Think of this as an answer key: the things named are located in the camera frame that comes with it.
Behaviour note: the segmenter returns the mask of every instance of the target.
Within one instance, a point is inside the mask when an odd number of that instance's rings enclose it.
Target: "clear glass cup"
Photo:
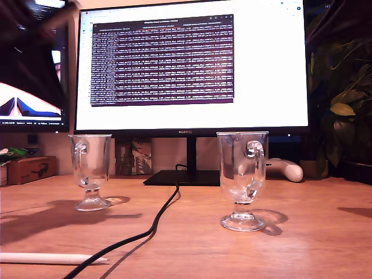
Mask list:
[[[220,184],[224,195],[234,202],[234,211],[221,219],[221,225],[234,231],[257,231],[263,220],[250,209],[266,177],[268,132],[217,133],[220,147]]]
[[[85,198],[75,206],[79,211],[95,211],[110,206],[99,196],[109,180],[111,135],[69,135],[74,180],[85,189]]]

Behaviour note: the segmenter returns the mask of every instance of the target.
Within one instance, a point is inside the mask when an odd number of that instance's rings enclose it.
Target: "terminal window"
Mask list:
[[[91,106],[233,101],[233,15],[93,24]]]

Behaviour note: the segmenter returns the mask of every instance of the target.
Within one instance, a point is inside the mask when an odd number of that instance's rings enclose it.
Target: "wooden desk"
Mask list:
[[[102,196],[122,203],[97,212],[74,210],[83,190],[72,177],[1,188],[2,251],[92,255],[142,233],[175,189],[142,182],[110,180]],[[219,224],[233,206],[219,187],[181,187],[181,195],[150,241],[137,250],[144,239],[122,246],[106,255],[109,264],[76,278],[372,278],[371,186],[342,178],[268,181],[252,205],[281,223],[248,233]],[[0,267],[4,279],[63,278],[74,268]]]

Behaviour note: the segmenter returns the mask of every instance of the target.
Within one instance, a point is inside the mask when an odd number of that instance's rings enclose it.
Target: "glass base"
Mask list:
[[[253,214],[233,213],[221,218],[221,226],[233,231],[259,231],[265,227],[265,223]]]
[[[108,208],[111,205],[109,201],[102,198],[85,199],[75,206],[78,211],[96,211]]]

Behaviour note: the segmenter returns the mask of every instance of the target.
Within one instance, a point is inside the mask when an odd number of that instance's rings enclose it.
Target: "wall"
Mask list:
[[[160,2],[182,2],[179,0],[79,0],[81,9],[114,7],[125,5],[139,5]],[[75,93],[76,93],[76,53],[77,53],[78,13],[69,20],[69,95],[70,95],[70,133],[74,127]],[[58,173],[71,174],[71,155],[69,133],[39,134],[40,144],[44,154],[56,156],[58,159]],[[114,140],[112,140],[110,173],[115,172]],[[27,146],[27,134],[2,133],[0,147]],[[198,169],[218,169],[219,155],[216,138],[199,138],[196,150],[198,154]],[[163,169],[174,169],[176,164],[186,164],[186,140],[184,138],[154,138],[152,141],[152,163],[155,172]]]

